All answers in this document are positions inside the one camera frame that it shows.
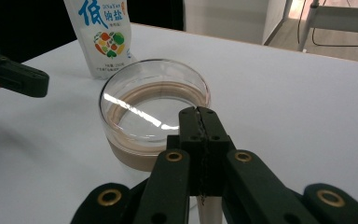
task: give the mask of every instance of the glass bowl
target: glass bowl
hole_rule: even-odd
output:
[[[110,77],[100,95],[100,115],[115,156],[127,166],[150,172],[165,150],[167,135],[178,134],[179,112],[209,107],[202,76],[173,60],[129,64]]]

